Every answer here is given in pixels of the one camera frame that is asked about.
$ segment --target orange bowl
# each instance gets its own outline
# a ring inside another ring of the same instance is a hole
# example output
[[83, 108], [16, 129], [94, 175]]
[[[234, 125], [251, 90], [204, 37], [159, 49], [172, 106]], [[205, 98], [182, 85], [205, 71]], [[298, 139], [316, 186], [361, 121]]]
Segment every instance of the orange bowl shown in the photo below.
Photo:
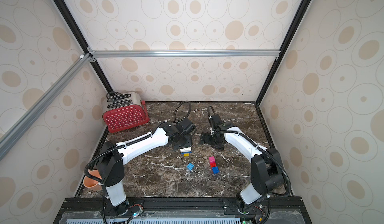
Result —
[[[101, 178], [100, 174], [99, 174], [99, 171], [98, 170], [88, 170], [89, 174], [93, 175], [93, 176], [96, 176], [98, 178]], [[89, 178], [88, 176], [85, 176], [84, 177], [84, 180], [83, 180], [83, 185], [86, 187], [86, 188], [89, 188], [91, 190], [94, 190], [94, 191], [100, 191], [102, 189], [101, 185], [100, 185], [100, 182], [98, 181], [95, 181], [91, 178]]]

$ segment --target polka dot wallpaper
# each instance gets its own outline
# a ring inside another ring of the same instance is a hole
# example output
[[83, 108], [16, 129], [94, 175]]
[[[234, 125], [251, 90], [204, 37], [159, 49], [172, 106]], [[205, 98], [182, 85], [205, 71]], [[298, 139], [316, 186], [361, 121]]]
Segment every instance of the polka dot wallpaper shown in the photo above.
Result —
[[254, 101], [275, 57], [98, 58], [114, 90], [146, 101]]
[[51, 0], [0, 0], [0, 137], [82, 51]]
[[67, 0], [94, 50], [280, 48], [301, 0]]
[[86, 64], [0, 161], [1, 224], [53, 222], [104, 130], [105, 94]]
[[382, 223], [384, 0], [313, 0], [261, 109], [314, 224]]

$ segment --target black base platform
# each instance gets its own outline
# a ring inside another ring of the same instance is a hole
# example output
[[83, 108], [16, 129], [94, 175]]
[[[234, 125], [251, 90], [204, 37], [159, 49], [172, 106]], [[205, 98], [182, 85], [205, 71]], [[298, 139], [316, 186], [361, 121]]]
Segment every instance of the black base platform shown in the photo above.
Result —
[[[131, 212], [123, 216], [117, 216], [110, 202], [105, 199], [105, 215], [111, 218], [129, 218]], [[144, 212], [156, 211], [217, 211], [223, 213], [223, 217], [240, 217], [242, 221], [254, 220], [255, 215], [262, 215], [258, 208], [254, 208], [247, 214], [240, 213], [237, 209], [236, 198], [127, 198], [130, 205], [140, 204]], [[304, 202], [300, 197], [270, 198], [271, 212], [273, 210], [299, 211], [306, 224], [312, 224]], [[58, 224], [64, 212], [101, 211], [102, 198], [66, 198], [56, 216], [54, 224]]]

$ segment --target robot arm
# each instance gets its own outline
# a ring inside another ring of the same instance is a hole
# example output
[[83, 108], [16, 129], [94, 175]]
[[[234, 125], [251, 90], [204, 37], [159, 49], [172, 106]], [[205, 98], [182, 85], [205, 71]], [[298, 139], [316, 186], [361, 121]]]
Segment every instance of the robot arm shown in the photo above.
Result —
[[[117, 150], [119, 155], [115, 153], [114, 155], [106, 156], [96, 163], [104, 182], [103, 190], [113, 206], [116, 207], [126, 200], [122, 184], [122, 179], [124, 178], [123, 165], [149, 150], [168, 144], [169, 137], [166, 134], [162, 128], [157, 128], [153, 135], [149, 132], [132, 140], [116, 143], [116, 146], [125, 145], [126, 147]], [[143, 139], [147, 135], [151, 135], [151, 137], [129, 145], [130, 142]]]
[[156, 147], [164, 146], [168, 144], [169, 137], [166, 135], [167, 133], [162, 128], [157, 128], [155, 133], [150, 138], [147, 138], [138, 143], [129, 145], [130, 142], [143, 138], [148, 134], [139, 136], [129, 141], [116, 143], [116, 146], [124, 145], [124, 144], [128, 145], [127, 147], [118, 150], [120, 155], [122, 155], [121, 158], [122, 158], [123, 165], [126, 165], [129, 161], [131, 161], [132, 159], [134, 159], [135, 157], [143, 153], [146, 153], [147, 151], [150, 151]]
[[238, 195], [241, 199], [241, 209], [247, 210], [253, 202], [267, 196], [288, 178], [282, 168], [280, 154], [275, 148], [267, 149], [257, 144], [233, 123], [224, 122], [215, 112], [213, 115], [209, 114], [209, 123], [211, 133], [202, 133], [200, 144], [209, 144], [213, 148], [223, 150], [225, 142], [228, 142], [251, 163], [251, 183]]
[[[242, 131], [238, 127], [231, 127], [228, 130], [233, 130], [238, 133], [242, 133]], [[257, 146], [261, 147], [263, 150], [267, 150], [266, 147], [263, 147], [257, 144], [256, 142], [254, 142], [254, 144], [256, 145], [255, 147], [239, 134], [225, 133], [224, 138], [225, 141], [236, 147], [236, 149], [238, 149], [248, 159], [249, 162], [251, 162], [252, 157], [254, 157], [255, 155], [262, 154], [258, 149], [256, 149]]]
[[171, 144], [174, 149], [192, 146], [191, 133], [195, 125], [188, 119], [174, 123], [162, 122], [152, 133], [139, 136], [132, 140], [111, 145], [106, 142], [101, 153], [107, 153], [96, 161], [97, 169], [102, 180], [104, 194], [121, 215], [127, 210], [123, 203], [126, 200], [122, 179], [124, 178], [124, 165], [135, 157], [159, 146]]

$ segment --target dark brown marble surface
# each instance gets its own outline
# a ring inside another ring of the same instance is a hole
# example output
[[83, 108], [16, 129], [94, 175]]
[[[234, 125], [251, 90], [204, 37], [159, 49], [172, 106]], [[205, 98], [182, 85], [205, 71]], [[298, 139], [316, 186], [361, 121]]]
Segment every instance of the dark brown marble surface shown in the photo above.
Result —
[[[226, 144], [224, 151], [199, 145], [200, 133], [209, 132], [207, 107], [212, 105], [224, 121], [232, 121], [257, 143], [268, 147], [264, 130], [255, 106], [251, 103], [192, 103], [188, 117], [197, 127], [193, 136], [192, 153], [188, 157], [166, 145], [146, 152], [125, 165], [123, 185], [128, 197], [220, 197], [236, 196], [250, 183], [250, 163], [232, 145]], [[147, 103], [150, 115], [148, 124], [129, 130], [109, 133], [107, 140], [113, 143], [130, 140], [148, 133], [158, 123], [173, 118], [178, 103]], [[184, 116], [187, 107], [181, 107], [178, 117]], [[220, 173], [213, 174], [208, 157], [214, 156]], [[195, 167], [192, 172], [187, 164]], [[275, 190], [283, 193], [284, 187]], [[101, 191], [84, 189], [78, 197], [100, 197]]]

